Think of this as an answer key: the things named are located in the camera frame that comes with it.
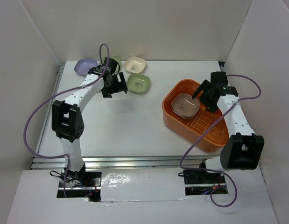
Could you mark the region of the brown plate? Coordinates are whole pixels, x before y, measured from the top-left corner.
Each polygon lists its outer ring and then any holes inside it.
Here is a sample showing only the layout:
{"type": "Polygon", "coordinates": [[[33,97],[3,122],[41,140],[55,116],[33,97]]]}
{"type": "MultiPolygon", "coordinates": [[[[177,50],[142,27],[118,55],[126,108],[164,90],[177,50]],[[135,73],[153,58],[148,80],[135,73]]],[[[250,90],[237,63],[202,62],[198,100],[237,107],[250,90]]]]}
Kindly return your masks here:
{"type": "Polygon", "coordinates": [[[171,101],[171,109],[191,116],[200,110],[200,102],[187,93],[180,93],[171,101]]]}

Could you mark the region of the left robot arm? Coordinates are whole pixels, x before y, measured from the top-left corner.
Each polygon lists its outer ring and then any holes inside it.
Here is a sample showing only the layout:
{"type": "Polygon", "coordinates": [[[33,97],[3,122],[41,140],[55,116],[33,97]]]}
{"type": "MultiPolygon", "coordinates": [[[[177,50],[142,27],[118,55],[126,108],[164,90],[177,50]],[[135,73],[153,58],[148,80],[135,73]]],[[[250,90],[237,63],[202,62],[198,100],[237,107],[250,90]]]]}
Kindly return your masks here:
{"type": "Polygon", "coordinates": [[[80,137],[85,128],[83,110],[98,92],[104,98],[111,98],[114,93],[122,91],[127,93],[120,64],[111,58],[105,58],[102,65],[90,68],[81,87],[66,99],[55,100],[52,104],[52,130],[60,139],[63,153],[68,155],[64,170],[76,186],[82,186],[87,181],[80,147],[80,137]]]}

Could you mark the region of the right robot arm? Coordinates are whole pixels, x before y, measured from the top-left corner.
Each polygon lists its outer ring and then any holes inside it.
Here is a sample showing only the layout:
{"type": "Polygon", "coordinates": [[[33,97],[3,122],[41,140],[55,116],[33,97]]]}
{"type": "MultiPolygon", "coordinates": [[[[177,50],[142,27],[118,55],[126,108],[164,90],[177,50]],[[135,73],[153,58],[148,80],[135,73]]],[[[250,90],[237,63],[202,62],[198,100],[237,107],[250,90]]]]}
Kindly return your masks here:
{"type": "Polygon", "coordinates": [[[207,159],[205,167],[198,171],[200,181],[208,183],[215,173],[229,170],[254,170],[257,168],[264,147],[264,138],[256,135],[250,127],[240,102],[253,97],[240,98],[234,86],[229,86],[228,75],[222,71],[211,73],[192,94],[198,97],[206,110],[214,113],[220,110],[222,115],[211,128],[224,121],[228,130],[228,141],[219,156],[207,159]]]}

